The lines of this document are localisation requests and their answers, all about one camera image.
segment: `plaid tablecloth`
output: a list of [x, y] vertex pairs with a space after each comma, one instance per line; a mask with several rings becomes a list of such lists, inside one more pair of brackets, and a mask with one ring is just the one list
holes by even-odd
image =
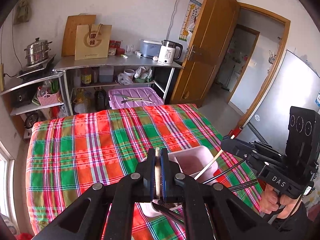
[[[165, 105], [79, 114], [34, 125], [30, 141], [26, 189], [33, 231], [38, 233], [95, 182], [118, 182], [135, 171], [150, 147], [169, 152], [199, 145], [213, 155], [222, 136], [194, 105]], [[228, 153], [218, 158], [215, 174], [238, 160]], [[227, 187], [254, 178], [243, 163], [221, 176]], [[259, 185], [236, 194], [259, 210]], [[164, 216], [148, 218], [135, 205], [132, 237], [138, 239], [185, 239], [184, 229]]]

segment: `human hand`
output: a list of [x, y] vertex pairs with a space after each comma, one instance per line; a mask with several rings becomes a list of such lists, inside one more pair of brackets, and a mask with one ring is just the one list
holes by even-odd
[[[298, 202], [298, 200], [299, 198], [292, 199], [292, 198], [289, 198], [287, 195], [282, 195], [280, 197], [280, 204], [285, 205], [285, 208], [280, 214], [278, 214], [277, 218], [286, 219], [289, 216], [292, 209], [294, 208], [295, 204]], [[261, 211], [266, 214], [270, 214], [272, 211], [277, 211], [279, 208], [278, 201], [279, 201], [279, 197], [277, 193], [274, 191], [274, 187], [267, 184], [265, 191], [261, 194], [261, 200], [260, 200]], [[292, 214], [294, 214], [298, 210], [300, 204], [301, 204], [301, 201], [297, 205], [296, 209]]]

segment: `electric kettle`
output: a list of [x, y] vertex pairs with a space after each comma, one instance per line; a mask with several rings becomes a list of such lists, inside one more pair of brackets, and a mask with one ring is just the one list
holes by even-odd
[[[180, 51], [179, 55], [177, 57], [174, 57], [174, 54], [176, 53], [176, 47], [179, 47]], [[177, 60], [181, 57], [182, 50], [182, 44], [174, 41], [164, 40], [162, 41], [158, 62], [170, 65], [173, 63], [174, 60]]]

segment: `wooden door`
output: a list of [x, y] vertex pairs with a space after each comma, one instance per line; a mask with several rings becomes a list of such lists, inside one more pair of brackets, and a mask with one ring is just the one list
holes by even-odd
[[204, 0], [171, 104], [202, 105], [229, 46], [239, 11], [236, 0]]

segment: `hanging bag on wall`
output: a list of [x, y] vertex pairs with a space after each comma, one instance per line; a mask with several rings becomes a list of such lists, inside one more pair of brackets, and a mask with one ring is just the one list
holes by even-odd
[[75, 60], [108, 57], [112, 25], [78, 25]]

